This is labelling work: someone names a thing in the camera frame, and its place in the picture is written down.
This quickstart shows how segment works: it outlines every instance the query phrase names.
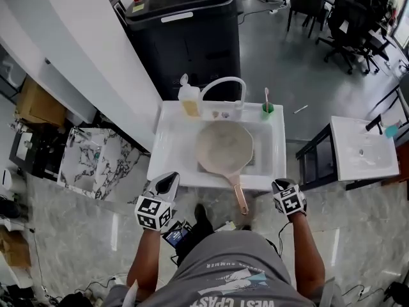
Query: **soap dispenser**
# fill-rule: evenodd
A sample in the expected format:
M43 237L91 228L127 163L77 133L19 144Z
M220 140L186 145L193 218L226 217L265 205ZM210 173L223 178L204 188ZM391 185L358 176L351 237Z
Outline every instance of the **soap dispenser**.
M197 100L200 95L200 89L196 86L191 86L187 82L188 79L187 74L181 77L181 88L179 89L178 99L189 116L198 117L199 110L197 108Z

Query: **sink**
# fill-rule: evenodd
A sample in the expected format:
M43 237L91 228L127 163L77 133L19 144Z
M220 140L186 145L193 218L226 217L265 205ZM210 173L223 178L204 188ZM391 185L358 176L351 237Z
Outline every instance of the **sink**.
M178 101L164 101L151 154L148 180L177 171L182 186L230 188L225 178L206 172L196 160L196 136L209 123L198 117L186 116ZM274 179L286 177L282 106L274 105L273 115L268 120L262 120L261 104L245 103L238 123L251 133L254 141L253 158L240 175L242 188L271 191Z
M331 131L337 158L338 180L363 180L399 174L394 140L369 132L369 121L331 117Z
M139 151L111 129L80 130L68 135L57 183L103 200L130 173Z

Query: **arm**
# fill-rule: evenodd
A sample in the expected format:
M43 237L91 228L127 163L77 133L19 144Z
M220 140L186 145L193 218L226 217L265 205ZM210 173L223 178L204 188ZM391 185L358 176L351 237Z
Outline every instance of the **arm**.
M135 280L138 284L137 298L147 299L156 291L159 270L160 232L145 230L139 241L135 260L130 267L127 286L131 287Z
M301 212L289 215L294 228L295 279L297 291L306 298L325 283L325 268L315 246L307 218Z

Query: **black shoe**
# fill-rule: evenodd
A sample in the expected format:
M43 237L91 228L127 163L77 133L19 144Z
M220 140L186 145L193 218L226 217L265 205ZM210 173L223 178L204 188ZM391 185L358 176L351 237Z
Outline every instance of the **black shoe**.
M207 213L205 206L203 206L201 203L198 203L194 209L194 218L196 219L196 222L200 221L207 221Z

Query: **gray tile floor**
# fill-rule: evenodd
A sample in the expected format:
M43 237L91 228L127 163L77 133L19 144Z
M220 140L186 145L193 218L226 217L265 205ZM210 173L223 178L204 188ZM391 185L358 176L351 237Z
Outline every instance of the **gray tile floor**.
M242 2L245 13L277 9L281 5L259 0ZM302 27L305 15L298 13L287 33L288 13L289 8L275 15L255 13L246 16L239 25L242 79L248 88L246 101L264 101L264 87L268 87L270 100L284 106L287 139L312 139L332 115L369 119L372 107L397 84L400 52L391 46L387 48L392 70L383 59L375 58L386 74L381 70L376 75L363 75L361 64L355 63L356 69L348 75L342 56L334 56L325 63L323 58L331 47L322 42L315 44L318 36L325 38L330 34L328 26L320 32L316 23L308 39L309 27ZM293 114L305 105L307 109Z
M287 146L288 176L294 178L298 174L294 154L299 148L294 143ZM33 210L29 226L36 229L43 285L49 294L66 295L76 288L85 288L94 279L106 283L113 274L125 279L142 234L130 205L95 201L48 180L29 177L28 184ZM251 196L252 193L247 194L253 230L278 246L278 232L286 223L285 217L275 210L271 194ZM405 185L346 192L341 184L333 184L307 191L306 197L308 220L327 277L335 276L343 292L358 283L371 286L371 291L386 288L406 273L409 203ZM229 220L236 224L244 222L232 192L182 187L176 198L175 218L194 224L193 210L198 201L207 207L215 228ZM29 232L26 237L31 248L31 274L41 295L34 237ZM282 235L283 260L294 282L292 240L292 229L288 226ZM160 287L176 270L169 259L173 253L173 248L162 241ZM98 285L91 289L101 297L107 292ZM376 306L380 296L375 294L356 306ZM357 298L353 291L345 301Z

